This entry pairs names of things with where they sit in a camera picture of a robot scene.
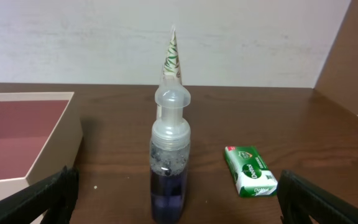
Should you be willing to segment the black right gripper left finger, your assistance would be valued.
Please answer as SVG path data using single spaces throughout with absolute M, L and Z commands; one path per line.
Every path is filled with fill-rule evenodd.
M 78 170 L 64 167 L 60 172 L 0 200 L 0 223 L 32 223 L 44 215 L 42 223 L 68 224 L 78 191 Z

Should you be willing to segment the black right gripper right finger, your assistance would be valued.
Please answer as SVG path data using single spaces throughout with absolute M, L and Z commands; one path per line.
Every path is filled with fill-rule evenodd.
M 283 224 L 358 223 L 358 208 L 290 170 L 283 170 L 277 185 Z

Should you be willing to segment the white box pink interior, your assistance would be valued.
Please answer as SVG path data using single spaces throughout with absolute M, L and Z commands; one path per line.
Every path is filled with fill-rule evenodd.
M 0 200 L 73 165 L 83 137 L 73 97 L 0 93 Z

